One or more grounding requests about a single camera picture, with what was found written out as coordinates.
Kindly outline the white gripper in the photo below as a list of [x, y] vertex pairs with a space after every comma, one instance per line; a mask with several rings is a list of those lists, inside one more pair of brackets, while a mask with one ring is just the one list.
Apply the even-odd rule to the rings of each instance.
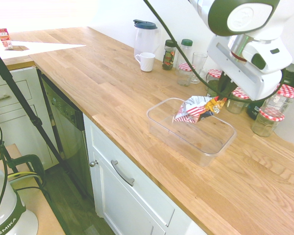
[[213, 37], [207, 52], [213, 61], [225, 72], [221, 73], [218, 83], [218, 99], [223, 99], [222, 92], [226, 87], [227, 99], [236, 89], [236, 85], [251, 100], [260, 100], [272, 94], [282, 78], [281, 69], [273, 63], [277, 58], [271, 50], [280, 49], [282, 40], [277, 38], [270, 44], [249, 42], [242, 51], [246, 62], [238, 62], [228, 47], [229, 37]]

